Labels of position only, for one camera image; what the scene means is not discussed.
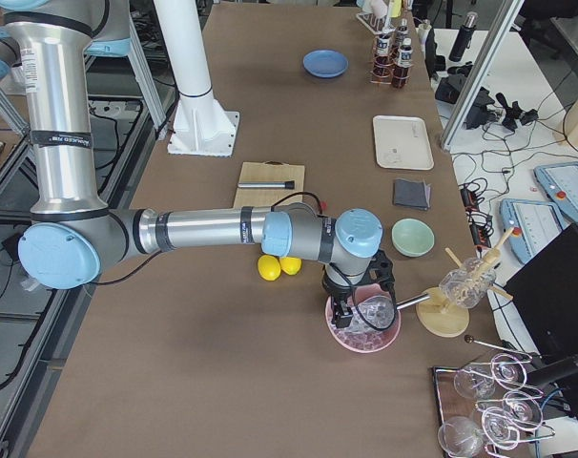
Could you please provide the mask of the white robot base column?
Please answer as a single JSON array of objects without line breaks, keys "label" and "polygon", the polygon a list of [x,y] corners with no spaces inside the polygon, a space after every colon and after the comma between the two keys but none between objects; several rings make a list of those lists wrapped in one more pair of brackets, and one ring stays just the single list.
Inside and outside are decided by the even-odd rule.
[{"label": "white robot base column", "polygon": [[159,0],[155,11],[179,95],[168,152],[231,156],[239,113],[224,110],[214,96],[196,3]]}]

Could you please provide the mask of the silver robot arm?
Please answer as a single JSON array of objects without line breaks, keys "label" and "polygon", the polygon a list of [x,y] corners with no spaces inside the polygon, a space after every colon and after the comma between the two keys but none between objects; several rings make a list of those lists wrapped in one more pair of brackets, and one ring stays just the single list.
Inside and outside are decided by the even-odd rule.
[{"label": "silver robot arm", "polygon": [[303,203],[167,213],[111,209],[97,191],[84,56],[129,52],[129,5],[5,1],[1,7],[20,50],[38,175],[31,227],[18,244],[30,276],[50,288],[71,289],[137,255],[259,244],[269,255],[323,265],[331,322],[338,328],[359,314],[360,286],[392,290],[382,224],[363,209],[336,219]]}]

